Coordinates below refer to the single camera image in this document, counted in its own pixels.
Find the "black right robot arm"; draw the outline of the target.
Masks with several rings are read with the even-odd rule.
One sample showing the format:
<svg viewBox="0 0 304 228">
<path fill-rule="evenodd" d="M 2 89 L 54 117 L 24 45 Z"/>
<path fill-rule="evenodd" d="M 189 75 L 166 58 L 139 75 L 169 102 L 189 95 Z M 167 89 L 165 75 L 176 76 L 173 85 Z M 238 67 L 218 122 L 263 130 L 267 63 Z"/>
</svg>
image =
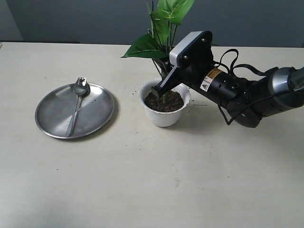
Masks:
<svg viewBox="0 0 304 228">
<path fill-rule="evenodd" d="M 226 124 L 233 121 L 255 128 L 265 118 L 304 105 L 304 70 L 274 67 L 261 72 L 248 64 L 224 72 L 213 59 L 211 46 L 196 47 L 182 54 L 182 65 L 170 61 L 171 71 L 152 93 L 161 97 L 184 84 L 214 102 Z"/>
</svg>

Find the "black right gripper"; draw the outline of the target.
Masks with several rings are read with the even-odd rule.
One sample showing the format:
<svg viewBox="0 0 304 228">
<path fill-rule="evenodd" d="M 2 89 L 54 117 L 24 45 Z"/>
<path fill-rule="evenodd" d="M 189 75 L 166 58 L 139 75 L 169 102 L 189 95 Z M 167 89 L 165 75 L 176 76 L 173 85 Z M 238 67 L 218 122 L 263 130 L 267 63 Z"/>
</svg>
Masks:
<svg viewBox="0 0 304 228">
<path fill-rule="evenodd" d="M 152 94 L 157 97 L 184 84 L 216 104 L 227 105 L 249 86 L 249 80 L 215 67 L 212 51 L 187 67 L 177 67 L 162 60 L 158 60 L 158 67 L 162 80 L 151 87 Z"/>
</svg>

